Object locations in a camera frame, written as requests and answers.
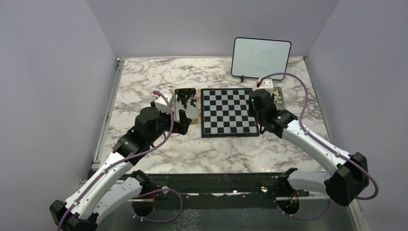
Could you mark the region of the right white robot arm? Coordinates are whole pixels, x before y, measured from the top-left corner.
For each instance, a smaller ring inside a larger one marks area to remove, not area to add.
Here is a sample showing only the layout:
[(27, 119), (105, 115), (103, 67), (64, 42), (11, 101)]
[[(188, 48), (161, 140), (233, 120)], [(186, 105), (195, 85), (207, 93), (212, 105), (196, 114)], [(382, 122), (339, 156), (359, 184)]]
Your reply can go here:
[(256, 116), (265, 131), (297, 146), (325, 169), (324, 172), (287, 170), (277, 184), (282, 195), (312, 191), (328, 195), (338, 205), (348, 206), (367, 188), (368, 162), (363, 154), (350, 154), (335, 147), (306, 128), (291, 112), (278, 110), (266, 89), (251, 92), (249, 102), (250, 115)]

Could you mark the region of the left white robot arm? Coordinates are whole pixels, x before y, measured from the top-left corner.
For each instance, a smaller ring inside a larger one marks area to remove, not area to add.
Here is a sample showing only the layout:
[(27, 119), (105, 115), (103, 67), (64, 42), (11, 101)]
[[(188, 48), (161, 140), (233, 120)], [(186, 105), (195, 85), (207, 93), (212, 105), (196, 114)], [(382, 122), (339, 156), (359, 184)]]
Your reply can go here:
[(73, 195), (50, 206), (50, 212), (59, 231), (94, 231), (100, 222), (124, 202), (132, 198), (154, 197), (160, 189), (141, 170), (131, 173), (123, 183), (116, 182), (133, 168), (146, 154), (164, 144), (154, 142), (173, 133), (185, 135), (191, 119), (179, 110), (179, 121), (170, 109), (145, 107), (135, 118), (135, 125), (119, 138), (113, 151), (87, 182)]

